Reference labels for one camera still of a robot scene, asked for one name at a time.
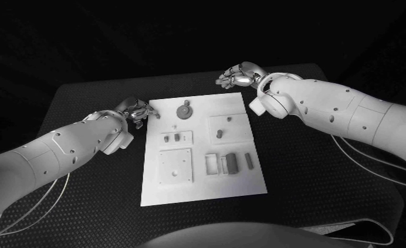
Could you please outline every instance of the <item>robotic hand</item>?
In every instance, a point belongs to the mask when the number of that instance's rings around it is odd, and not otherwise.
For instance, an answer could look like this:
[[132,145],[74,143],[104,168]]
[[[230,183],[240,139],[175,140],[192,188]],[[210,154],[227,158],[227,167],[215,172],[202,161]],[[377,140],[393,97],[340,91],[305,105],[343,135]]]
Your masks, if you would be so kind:
[[227,69],[215,84],[257,90],[250,108],[259,116],[266,111],[279,119],[295,115],[317,130],[364,142],[406,160],[406,106],[340,84],[267,73],[250,62]]
[[98,150],[111,154],[124,149],[133,140],[126,119],[139,129],[149,115],[160,118],[150,105],[130,97],[113,110],[94,112],[82,121],[2,153],[0,216],[19,198],[81,167]]

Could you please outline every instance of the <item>textured mat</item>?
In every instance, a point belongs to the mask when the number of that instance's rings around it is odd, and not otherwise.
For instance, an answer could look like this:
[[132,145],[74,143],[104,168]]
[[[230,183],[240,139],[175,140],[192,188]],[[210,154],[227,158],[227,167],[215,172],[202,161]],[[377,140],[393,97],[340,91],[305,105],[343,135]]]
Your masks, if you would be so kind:
[[[315,64],[266,70],[327,80]],[[223,71],[64,85],[38,135],[80,121],[94,111],[114,108],[130,95],[147,101],[241,92],[269,194],[140,207],[146,127],[136,130],[130,124],[133,142],[127,149],[110,156],[98,152],[88,164],[72,172],[54,211],[25,232],[0,237],[0,247],[134,247],[186,227],[234,221],[292,227],[356,223],[330,236],[380,244],[393,241],[403,210],[393,184],[351,162],[331,136],[306,127],[298,117],[288,116],[283,120],[269,114],[257,117],[249,108],[256,90],[250,87],[221,89],[214,84],[220,73]],[[366,152],[373,151],[361,143],[354,145]],[[357,154],[353,157],[384,174],[377,162]],[[16,228],[42,216],[62,184],[64,178],[42,206]],[[4,211],[2,227],[30,209],[48,187]]]

